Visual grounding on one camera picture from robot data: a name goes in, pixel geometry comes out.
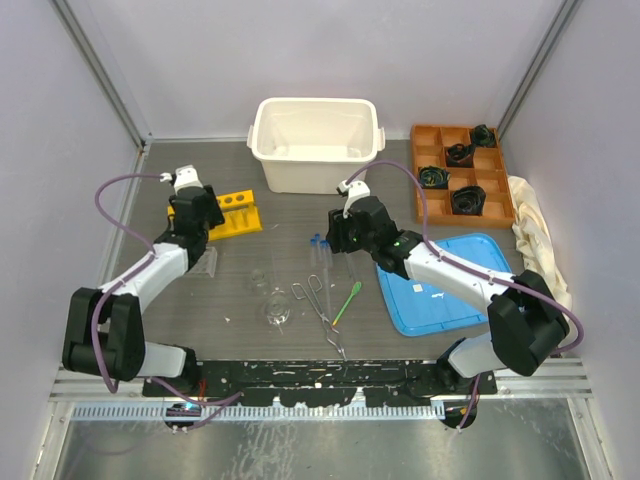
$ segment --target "wooden table surface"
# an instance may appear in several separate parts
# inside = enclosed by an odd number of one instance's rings
[[[391,141],[378,158],[410,164],[409,142]],[[320,319],[306,300],[291,295],[293,282],[306,284],[307,277],[320,269],[310,266],[309,239],[325,235],[327,212],[342,208],[337,195],[296,195],[271,192],[260,163],[241,142],[184,142],[152,145],[145,172],[171,172],[193,164],[203,183],[216,194],[252,189],[264,231],[215,242],[218,264],[215,277],[186,275],[165,289],[144,314],[148,341],[194,348],[199,359],[337,359],[325,340]],[[367,174],[372,194],[385,204],[398,228],[420,231],[415,223],[410,180],[386,166]],[[166,226],[167,184],[143,180],[135,200],[130,225],[150,238]],[[498,243],[515,273],[523,269],[510,229],[471,230],[463,227],[431,227],[430,237],[447,237],[482,232]],[[137,261],[144,247],[128,238],[123,244],[117,273]],[[368,254],[354,257],[363,287],[340,320],[342,343],[349,359],[436,359],[456,339],[476,336],[487,326],[452,333],[409,338],[396,331],[387,313],[374,263]],[[334,314],[351,291],[343,255],[334,256],[330,271],[331,304]],[[250,288],[250,273],[261,269],[269,277],[271,289],[284,291],[292,303],[289,321],[270,326],[261,313],[264,297]],[[320,292],[324,302],[324,292]]]

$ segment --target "brown compartment box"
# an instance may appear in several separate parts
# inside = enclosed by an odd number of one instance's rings
[[[427,197],[427,221],[434,225],[461,225],[465,227],[511,228],[515,213],[509,192],[507,173],[500,140],[495,129],[496,148],[476,148],[473,168],[447,167],[445,148],[456,143],[471,143],[469,133],[473,127],[445,125],[414,125],[411,129],[413,172],[430,165],[445,168],[451,173],[448,190],[424,190]],[[451,194],[468,185],[479,185],[487,193],[482,215],[454,215]],[[422,202],[416,189],[417,221],[422,222]]]

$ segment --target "white plastic bin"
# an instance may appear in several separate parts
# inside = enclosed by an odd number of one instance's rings
[[[269,98],[247,139],[277,193],[336,193],[384,145],[376,107],[345,98]]]

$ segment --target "scissor handle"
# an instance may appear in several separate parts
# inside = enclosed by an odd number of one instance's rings
[[[317,287],[313,286],[313,284],[311,283],[311,280],[315,280],[314,283],[317,284]],[[307,283],[309,284],[309,288],[316,293],[322,290],[322,282],[320,281],[320,278],[318,278],[317,275],[309,275],[309,278],[307,279]]]
[[[302,294],[298,294],[298,292],[296,291],[296,289],[294,287],[300,287],[300,290],[302,291]],[[293,293],[293,296],[296,297],[297,300],[304,300],[305,298],[309,298],[307,295],[307,292],[305,292],[304,287],[299,284],[299,283],[292,283],[291,284],[291,293]]]

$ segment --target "black cable bundle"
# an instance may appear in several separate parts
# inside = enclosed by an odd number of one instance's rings
[[[478,147],[495,148],[496,146],[496,136],[485,124],[478,125],[471,130],[470,135],[471,143]]]
[[[451,211],[456,215],[482,215],[486,198],[478,185],[463,187],[451,194]]]
[[[446,190],[449,187],[451,174],[440,167],[422,167],[418,170],[418,181],[422,188]]]
[[[447,166],[448,167],[473,167],[473,154],[476,151],[476,146],[463,145],[462,143],[456,143],[447,148]]]

